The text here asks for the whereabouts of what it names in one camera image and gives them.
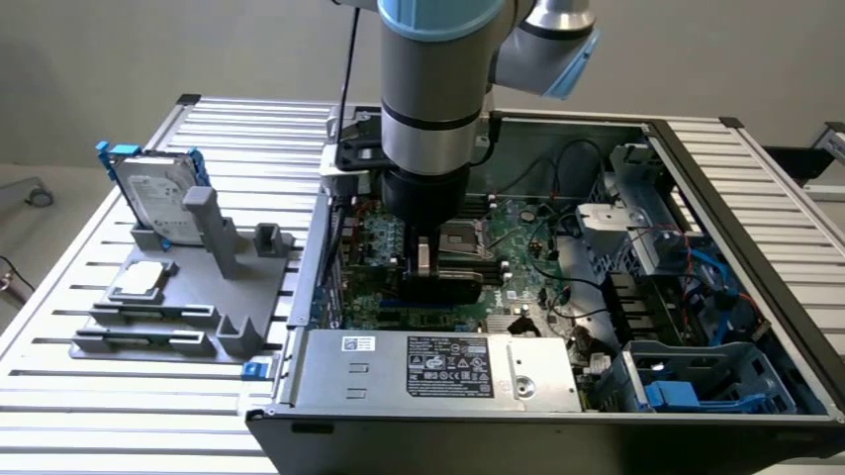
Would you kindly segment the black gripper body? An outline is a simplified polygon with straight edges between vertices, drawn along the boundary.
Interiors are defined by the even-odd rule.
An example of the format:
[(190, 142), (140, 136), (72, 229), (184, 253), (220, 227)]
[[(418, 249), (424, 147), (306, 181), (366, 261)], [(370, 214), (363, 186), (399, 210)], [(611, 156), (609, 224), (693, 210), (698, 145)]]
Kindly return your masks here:
[(460, 211), (470, 177), (462, 166), (439, 175), (419, 175), (402, 168), (388, 169), (382, 183), (387, 211), (404, 223), (406, 272), (436, 272), (439, 229)]

